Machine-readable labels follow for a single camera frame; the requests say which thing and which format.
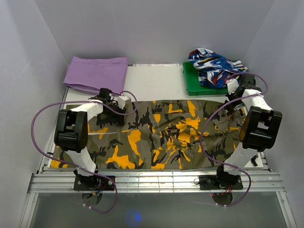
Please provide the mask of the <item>camouflage cargo trousers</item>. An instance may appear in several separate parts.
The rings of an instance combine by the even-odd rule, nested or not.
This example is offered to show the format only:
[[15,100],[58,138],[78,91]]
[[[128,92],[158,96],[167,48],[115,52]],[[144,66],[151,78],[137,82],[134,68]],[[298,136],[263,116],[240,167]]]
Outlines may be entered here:
[[124,126],[104,114],[88,122],[87,148],[101,169],[190,170],[216,167],[239,144],[245,110],[228,114],[206,100],[156,100],[126,106]]

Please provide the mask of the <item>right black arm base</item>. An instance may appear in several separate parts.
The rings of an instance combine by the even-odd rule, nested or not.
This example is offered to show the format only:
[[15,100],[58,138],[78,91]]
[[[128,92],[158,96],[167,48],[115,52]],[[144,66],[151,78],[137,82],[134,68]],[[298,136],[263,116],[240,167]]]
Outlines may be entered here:
[[237,180],[226,180],[217,177],[216,175],[200,175],[199,176],[200,190],[242,190],[243,184],[240,176]]

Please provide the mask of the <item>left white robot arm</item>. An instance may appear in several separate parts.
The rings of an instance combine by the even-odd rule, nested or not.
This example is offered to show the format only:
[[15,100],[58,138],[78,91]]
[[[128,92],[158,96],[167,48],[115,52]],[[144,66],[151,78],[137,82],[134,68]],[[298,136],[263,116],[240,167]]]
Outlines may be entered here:
[[115,96],[111,90],[101,88],[99,94],[91,97],[88,103],[70,110],[62,109],[58,113],[54,143],[66,152],[76,165],[74,174],[80,183],[91,190],[100,186],[101,179],[95,175],[97,165],[87,149],[88,122],[100,114],[105,114],[112,123],[124,125],[125,106],[130,100],[128,96]]

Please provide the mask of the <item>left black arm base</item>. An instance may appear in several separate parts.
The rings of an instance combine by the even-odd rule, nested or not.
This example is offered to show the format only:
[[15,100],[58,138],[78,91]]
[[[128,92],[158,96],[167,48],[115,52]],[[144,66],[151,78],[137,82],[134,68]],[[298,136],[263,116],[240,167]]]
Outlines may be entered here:
[[73,190],[76,191],[98,191],[98,190],[114,190],[113,181],[115,176],[108,176],[111,180],[99,176],[82,176],[75,178]]

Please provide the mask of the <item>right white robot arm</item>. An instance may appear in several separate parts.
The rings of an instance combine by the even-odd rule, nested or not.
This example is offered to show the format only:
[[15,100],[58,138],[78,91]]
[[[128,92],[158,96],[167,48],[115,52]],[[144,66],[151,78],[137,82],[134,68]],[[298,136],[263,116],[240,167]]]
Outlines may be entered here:
[[214,182],[221,189],[232,188],[241,182],[241,170],[259,152],[273,147],[282,121],[282,113],[273,110],[256,86],[255,76],[244,73],[239,80],[228,79],[225,107],[229,114],[245,108],[246,117],[239,132],[239,144],[232,155],[217,168]]

